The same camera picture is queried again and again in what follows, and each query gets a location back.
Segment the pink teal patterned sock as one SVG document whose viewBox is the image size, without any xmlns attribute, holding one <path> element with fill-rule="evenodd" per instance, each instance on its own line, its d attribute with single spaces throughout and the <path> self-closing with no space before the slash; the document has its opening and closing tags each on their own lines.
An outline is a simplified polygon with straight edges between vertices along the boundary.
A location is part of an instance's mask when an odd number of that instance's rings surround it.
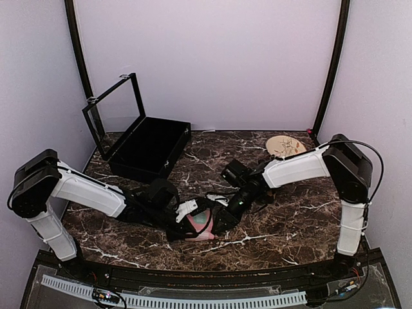
<svg viewBox="0 0 412 309">
<path fill-rule="evenodd" d="M 186 241 L 209 241 L 215 238 L 215 235 L 212 233 L 214 222 L 212 211 L 210 209 L 207 209 L 195 216 L 188 214 L 186 215 L 186 218 L 198 233 L 196 238 L 186 238 Z"/>
</svg>

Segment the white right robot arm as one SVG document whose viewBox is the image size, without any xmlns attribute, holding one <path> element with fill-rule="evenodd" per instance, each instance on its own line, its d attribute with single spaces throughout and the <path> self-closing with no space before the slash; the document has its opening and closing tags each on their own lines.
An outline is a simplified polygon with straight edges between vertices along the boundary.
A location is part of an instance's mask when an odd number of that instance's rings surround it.
<svg viewBox="0 0 412 309">
<path fill-rule="evenodd" d="M 328 266 L 334 279 L 342 279 L 352 271 L 353 260 L 367 228 L 369 208 L 383 181 L 379 175 L 372 184 L 373 162 L 362 152 L 373 152 L 380 165 L 382 155 L 371 145 L 336 134 L 326 143 L 289 157 L 275 156 L 255 168 L 237 159 L 222 170 L 221 177 L 235 188 L 235 193 L 215 215 L 214 234 L 221 234 L 239 225 L 246 210 L 268 191 L 276 191 L 295 183 L 326 180 L 340 201 L 341 218 L 336 252 L 340 255 Z"/>
</svg>

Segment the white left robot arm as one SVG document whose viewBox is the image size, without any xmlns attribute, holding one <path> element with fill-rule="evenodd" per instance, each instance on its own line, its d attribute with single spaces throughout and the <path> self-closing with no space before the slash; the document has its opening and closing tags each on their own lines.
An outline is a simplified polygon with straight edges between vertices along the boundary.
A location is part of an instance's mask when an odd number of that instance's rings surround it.
<svg viewBox="0 0 412 309">
<path fill-rule="evenodd" d="M 77 281 L 91 275 L 81 249 L 63 227 L 50 199 L 66 200 L 99 211 L 124 223 L 163 229 L 169 241 L 211 235 L 212 203 L 205 198 L 181 201 L 177 188 L 156 179 L 146 189 L 129 190 L 87 176 L 47 149 L 16 170 L 7 207 L 25 219 L 50 246 Z"/>
</svg>

